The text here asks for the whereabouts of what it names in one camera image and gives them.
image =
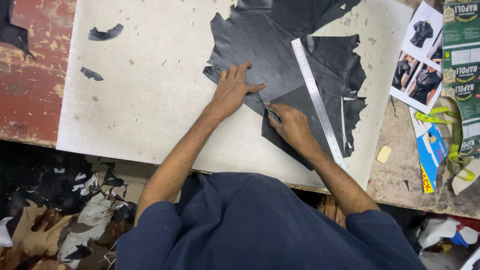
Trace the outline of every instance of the steel ruler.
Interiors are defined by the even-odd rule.
[[[305,56],[303,45],[299,38],[293,40],[291,43],[293,51],[295,53],[295,57],[297,58],[297,62],[299,63],[299,67],[303,75],[303,79],[305,80],[308,92],[310,93],[310,97],[312,98],[315,110],[317,111],[318,119],[320,119],[320,123],[322,124],[325,137],[327,139],[328,145],[330,146],[330,151],[332,151],[333,159],[336,164],[338,164],[343,170],[347,171],[345,163],[343,161],[342,152],[340,151],[340,147],[338,146],[338,142],[336,141],[332,125],[330,123],[330,120],[328,119],[328,115],[325,112],[324,103],[322,102],[322,98],[320,97],[320,93],[318,92],[317,84],[315,83],[315,79],[310,69],[310,65],[308,64],[307,57]]]

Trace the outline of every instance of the person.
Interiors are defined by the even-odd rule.
[[[248,68],[245,62],[222,71],[212,100],[146,185],[135,227],[117,242],[115,269],[424,269],[395,220],[328,157],[306,116],[289,106],[268,104],[282,122],[269,116],[270,123],[313,165],[346,215],[346,230],[278,179],[188,176],[215,128],[246,93],[266,87],[244,84]]]
[[[418,72],[407,95],[421,104],[429,106],[441,81],[442,78],[437,75],[437,71],[431,66],[426,66]]]
[[[405,87],[405,84],[408,80],[408,75],[410,75],[410,69],[412,62],[415,60],[411,55],[405,53],[403,59],[398,61],[396,64],[395,74],[393,76],[392,86],[398,90],[401,90]]]

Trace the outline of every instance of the right hand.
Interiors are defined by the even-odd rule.
[[[270,104],[267,108],[276,113],[282,123],[277,122],[272,115],[268,115],[270,124],[301,155],[306,156],[309,151],[322,149],[313,137],[308,127],[307,116],[303,112],[285,104]]]

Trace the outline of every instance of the left hand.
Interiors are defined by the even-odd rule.
[[[240,108],[247,93],[255,93],[267,86],[267,84],[246,85],[243,78],[248,68],[252,68],[252,63],[246,61],[240,66],[231,66],[228,72],[222,71],[215,94],[205,107],[204,113],[221,122]]]

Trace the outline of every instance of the table surface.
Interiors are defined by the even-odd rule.
[[[76,0],[16,1],[36,60],[0,43],[0,138],[55,147]]]
[[[420,1],[400,2],[415,9]],[[27,58],[23,61],[23,52],[8,44],[0,44],[0,116],[4,118],[0,138],[55,147],[75,5],[75,0],[16,3],[12,23],[29,29],[29,48],[37,60]],[[392,154],[386,164],[374,160],[370,174],[372,182],[367,186],[367,193],[381,203],[480,219],[473,204],[476,196],[473,191],[478,190],[479,181],[455,196],[450,187],[452,176],[441,166],[437,176],[438,191],[423,193],[408,109],[396,99],[394,104],[400,119],[394,117],[393,106],[388,102],[376,150],[378,153],[381,146],[387,144],[392,148]],[[404,180],[409,181],[409,191]],[[290,186],[324,192],[311,187]]]

